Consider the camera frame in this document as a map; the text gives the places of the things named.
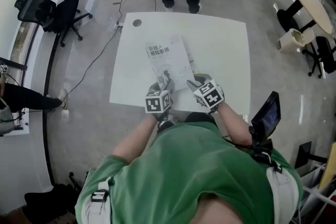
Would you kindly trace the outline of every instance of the gray floor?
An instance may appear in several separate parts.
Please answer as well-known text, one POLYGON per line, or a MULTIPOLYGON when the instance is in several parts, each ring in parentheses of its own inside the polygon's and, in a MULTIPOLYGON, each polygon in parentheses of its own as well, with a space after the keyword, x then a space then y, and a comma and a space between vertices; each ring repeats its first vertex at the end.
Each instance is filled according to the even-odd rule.
MULTIPOLYGON (((83 41, 70 33, 66 47, 57 49, 49 87, 52 96, 57 96, 63 87, 72 89, 109 41, 119 16, 112 19, 118 10, 118 5, 113 3, 118 1, 80 0, 80 8, 86 6, 93 19, 84 20, 79 28, 83 41)), ((293 1, 201 0, 202 14, 246 23, 251 64, 249 118, 252 119, 271 91, 279 92, 282 120, 272 138, 275 147, 292 164, 298 145, 308 141, 313 141, 313 152, 327 157, 334 140, 336 82, 335 74, 326 74, 322 79, 317 74, 309 77, 312 61, 301 53, 286 55, 277 50, 276 41, 284 31, 277 21, 276 8, 286 9, 293 1)), ((175 2, 177 12, 188 12, 185 0, 175 2)), ((157 10, 164 11, 161 0, 156 3, 157 10)), ((328 2, 324 4, 333 17, 332 7, 328 2)), ((152 12, 154 0, 127 0, 121 10, 123 15, 152 12)), ((304 9, 295 17, 302 26, 311 20, 304 9)), ((314 31, 323 35, 318 26, 314 26, 314 31)), ((70 171, 83 180, 85 172, 97 166, 144 116, 143 108, 109 103, 119 38, 118 33, 84 81, 70 94, 68 110, 48 114, 48 145, 56 182, 64 182, 70 171)))

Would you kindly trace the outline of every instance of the black office chair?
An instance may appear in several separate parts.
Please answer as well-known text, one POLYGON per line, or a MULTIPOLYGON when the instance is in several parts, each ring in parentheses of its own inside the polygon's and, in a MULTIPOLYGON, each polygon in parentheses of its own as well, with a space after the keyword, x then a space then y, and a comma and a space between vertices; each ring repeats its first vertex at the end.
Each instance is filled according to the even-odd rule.
POLYGON ((76 12, 80 13, 80 10, 77 9, 78 1, 64 0, 56 5, 51 0, 17 0, 14 6, 19 10, 18 20, 39 24, 44 32, 60 34, 61 47, 64 47, 64 39, 69 28, 74 30, 78 40, 83 40, 74 23, 87 16, 92 18, 90 13, 85 13, 75 18, 76 12))
POLYGON ((333 49, 331 49, 329 41, 325 37, 316 37, 316 42, 318 45, 319 54, 316 53, 315 48, 312 44, 310 45, 313 52, 304 49, 302 53, 308 54, 314 60, 313 68, 311 72, 308 73, 308 76, 311 76, 314 73, 314 70, 317 66, 320 71, 319 78, 322 78, 322 70, 320 67, 320 62, 323 62, 323 69, 325 70, 325 72, 333 73, 336 70, 336 62, 334 60, 334 56, 332 55, 336 51, 336 46, 333 49))

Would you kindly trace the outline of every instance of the white harness strap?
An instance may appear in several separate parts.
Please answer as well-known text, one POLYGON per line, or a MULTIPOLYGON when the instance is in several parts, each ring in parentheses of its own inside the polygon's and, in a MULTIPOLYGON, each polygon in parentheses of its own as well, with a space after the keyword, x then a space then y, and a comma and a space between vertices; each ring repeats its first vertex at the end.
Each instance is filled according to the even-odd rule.
POLYGON ((273 192, 274 224, 288 224, 298 205, 298 184, 286 169, 279 173, 268 167, 266 175, 273 192))
POLYGON ((83 224, 111 224, 110 179, 100 182, 98 190, 86 199, 81 212, 83 224))

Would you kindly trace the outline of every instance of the green t-shirt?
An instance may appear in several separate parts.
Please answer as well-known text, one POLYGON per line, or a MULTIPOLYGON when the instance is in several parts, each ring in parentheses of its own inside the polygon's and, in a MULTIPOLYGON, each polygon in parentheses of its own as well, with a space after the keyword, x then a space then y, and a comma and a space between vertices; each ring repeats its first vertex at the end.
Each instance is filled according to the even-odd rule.
MULTIPOLYGON (((272 159, 296 179, 296 171, 277 152, 272 159)), ((201 194, 215 194, 229 203, 243 223, 274 222, 267 165, 228 142, 214 124, 177 124, 160 133, 152 146, 131 164, 106 157, 88 174, 76 204, 81 224, 85 199, 109 176, 113 224, 186 224, 195 216, 201 194)))

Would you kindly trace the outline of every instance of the round table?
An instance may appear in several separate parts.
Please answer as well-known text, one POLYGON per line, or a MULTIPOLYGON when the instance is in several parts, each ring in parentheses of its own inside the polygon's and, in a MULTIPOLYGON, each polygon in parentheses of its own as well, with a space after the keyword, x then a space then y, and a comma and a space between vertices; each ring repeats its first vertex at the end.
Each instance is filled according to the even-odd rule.
POLYGON ((281 26, 286 32, 290 28, 294 28, 302 33, 304 30, 315 24, 318 24, 327 34, 330 34, 332 31, 332 25, 328 14, 319 0, 296 0, 287 10, 278 10, 277 16, 281 26), (302 7, 305 7, 313 20, 300 29, 293 16, 302 7))

